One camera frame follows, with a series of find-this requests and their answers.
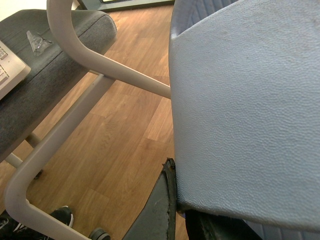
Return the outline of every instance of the keyboard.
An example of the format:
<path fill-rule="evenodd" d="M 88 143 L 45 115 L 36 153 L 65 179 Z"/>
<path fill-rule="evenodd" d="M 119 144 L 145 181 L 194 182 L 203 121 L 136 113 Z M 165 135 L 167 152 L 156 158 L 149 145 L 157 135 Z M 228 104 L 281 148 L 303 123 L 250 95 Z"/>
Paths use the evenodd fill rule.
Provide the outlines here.
<path fill-rule="evenodd" d="M 0 100 L 30 73 L 30 67 L 0 41 Z"/>

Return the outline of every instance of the black sneaker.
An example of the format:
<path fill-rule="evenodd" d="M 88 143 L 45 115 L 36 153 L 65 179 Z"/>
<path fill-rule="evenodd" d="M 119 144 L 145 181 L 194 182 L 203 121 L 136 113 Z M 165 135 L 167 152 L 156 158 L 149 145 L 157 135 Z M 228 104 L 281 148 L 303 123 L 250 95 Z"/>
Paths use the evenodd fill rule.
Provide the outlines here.
<path fill-rule="evenodd" d="M 72 227 L 74 224 L 74 215 L 68 206 L 60 207 L 54 210 L 51 214 L 52 217 L 60 222 Z M 12 240 L 53 240 L 52 238 L 45 236 L 29 227 L 26 227 L 19 223 L 13 230 L 11 237 Z"/>
<path fill-rule="evenodd" d="M 10 238 L 19 223 L 6 210 L 0 215 L 0 240 Z"/>

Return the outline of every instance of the caster wheel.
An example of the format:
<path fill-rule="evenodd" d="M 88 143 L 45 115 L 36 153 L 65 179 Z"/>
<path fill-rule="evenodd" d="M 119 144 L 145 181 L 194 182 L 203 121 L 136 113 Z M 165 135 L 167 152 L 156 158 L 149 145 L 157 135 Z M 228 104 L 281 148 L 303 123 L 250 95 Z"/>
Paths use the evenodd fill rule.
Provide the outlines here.
<path fill-rule="evenodd" d="M 40 175 L 42 174 L 42 172 L 43 172 L 43 170 L 41 169 L 41 171 L 38 172 L 38 174 L 34 177 L 34 180 L 37 180 L 40 177 Z"/>
<path fill-rule="evenodd" d="M 108 233 L 105 232 L 102 228 L 98 227 L 95 230 L 93 230 L 89 238 L 92 240 L 111 240 L 111 237 Z"/>

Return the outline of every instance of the chair seat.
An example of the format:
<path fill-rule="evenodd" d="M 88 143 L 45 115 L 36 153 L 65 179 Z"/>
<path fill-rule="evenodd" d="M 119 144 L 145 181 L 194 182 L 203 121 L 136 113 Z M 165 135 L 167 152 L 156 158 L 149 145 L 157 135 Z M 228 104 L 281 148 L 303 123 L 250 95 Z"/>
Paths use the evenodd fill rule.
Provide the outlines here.
<path fill-rule="evenodd" d="M 101 11 L 72 11 L 74 30 L 89 49 L 104 54 L 115 41 L 115 23 Z M 40 56 L 32 52 L 27 31 L 53 41 Z M 0 100 L 0 162 L 48 115 L 88 72 L 55 43 L 45 10 L 21 10 L 0 22 L 0 40 L 31 72 Z"/>

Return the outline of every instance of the chair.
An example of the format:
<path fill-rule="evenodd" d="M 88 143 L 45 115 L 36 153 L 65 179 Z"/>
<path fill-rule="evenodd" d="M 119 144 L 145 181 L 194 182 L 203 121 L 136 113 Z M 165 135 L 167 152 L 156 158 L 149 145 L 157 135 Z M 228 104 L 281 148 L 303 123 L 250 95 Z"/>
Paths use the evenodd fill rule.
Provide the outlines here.
<path fill-rule="evenodd" d="M 23 10 L 0 22 L 1 41 L 31 67 L 26 79 L 0 101 L 0 161 L 28 139 L 34 149 L 7 184 L 7 212 L 18 222 L 51 238 L 87 240 L 89 238 L 29 204 L 28 185 L 115 79 L 167 98 L 170 87 L 100 55 L 115 41 L 117 30 L 113 20 L 100 11 L 71 11 L 72 2 L 49 0 L 48 19 L 45 10 Z M 27 39 L 28 30 L 55 44 L 42 55 L 34 56 Z M 85 60 L 78 64 L 66 52 L 72 58 L 84 57 Z M 34 137 L 32 131 L 36 126 L 88 70 L 102 74 L 42 140 Z"/>
<path fill-rule="evenodd" d="M 313 0 L 175 1 L 180 211 L 244 219 L 264 240 L 320 239 L 319 11 Z"/>

